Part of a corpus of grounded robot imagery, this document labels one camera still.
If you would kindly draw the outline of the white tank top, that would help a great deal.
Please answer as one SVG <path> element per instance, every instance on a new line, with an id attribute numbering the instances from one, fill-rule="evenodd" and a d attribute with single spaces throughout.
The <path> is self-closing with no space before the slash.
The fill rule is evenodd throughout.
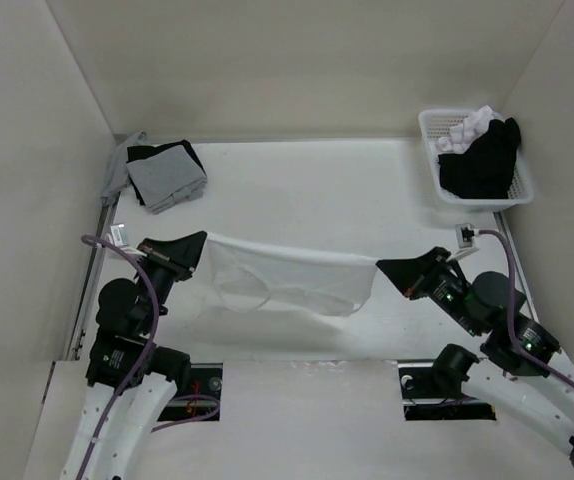
<path id="1" fill-rule="evenodd" d="M 270 302 L 328 317 L 348 317 L 371 297 L 373 257 L 277 246 L 209 232 L 212 285 L 221 304 L 252 312 Z"/>

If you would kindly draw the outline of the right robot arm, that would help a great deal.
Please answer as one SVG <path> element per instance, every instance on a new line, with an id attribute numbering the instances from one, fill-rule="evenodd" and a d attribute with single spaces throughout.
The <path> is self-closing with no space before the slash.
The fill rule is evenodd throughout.
<path id="1" fill-rule="evenodd" d="M 505 411 L 566 455 L 574 468 L 574 373 L 556 378 L 559 342 L 521 313 L 524 295 L 499 272 L 468 281 L 449 251 L 435 247 L 410 259 L 379 260 L 377 268 L 407 299 L 427 298 L 473 337 L 479 353 L 450 343 L 429 371 L 410 381 L 448 399 L 473 397 Z"/>

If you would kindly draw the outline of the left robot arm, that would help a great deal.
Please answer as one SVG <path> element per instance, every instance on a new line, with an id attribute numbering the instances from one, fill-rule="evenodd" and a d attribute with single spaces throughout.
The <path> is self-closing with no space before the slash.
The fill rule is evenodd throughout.
<path id="1" fill-rule="evenodd" d="M 168 402 L 190 390 L 189 355 L 154 338 L 173 286 L 192 278 L 207 237 L 199 231 L 170 241 L 146 238 L 130 254 L 108 240 L 82 236 L 83 243 L 123 258 L 136 274 L 108 282 L 98 295 L 85 402 L 61 478 L 128 478 Z"/>

